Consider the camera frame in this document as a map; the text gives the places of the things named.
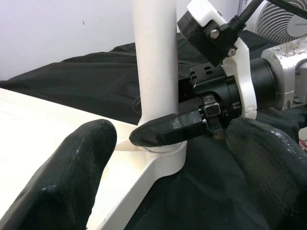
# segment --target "white wall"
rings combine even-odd
[[[229,20],[238,0],[209,0]],[[177,0],[177,17],[190,0]],[[0,80],[134,41],[132,0],[1,0]]]

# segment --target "fan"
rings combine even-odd
[[[307,0],[288,0],[307,10]],[[263,1],[246,23],[247,29],[278,43],[285,43],[307,35],[307,20]]]

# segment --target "white fan grille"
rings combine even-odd
[[[289,0],[289,3],[307,10],[307,0]],[[259,15],[256,24],[256,33],[270,40],[285,43],[296,39],[287,32],[287,26],[294,14],[285,11],[268,2]]]

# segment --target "white pole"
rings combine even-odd
[[[178,112],[176,1],[134,0],[133,7],[142,125]]]

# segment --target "black cable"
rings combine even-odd
[[[260,6],[263,0],[253,0],[240,14],[239,18],[243,23],[246,23],[251,15],[256,11]]]
[[[276,6],[279,6],[280,8],[283,8],[284,10],[293,13],[299,17],[307,19],[307,11],[285,1],[285,0],[268,0],[269,2],[273,3]]]

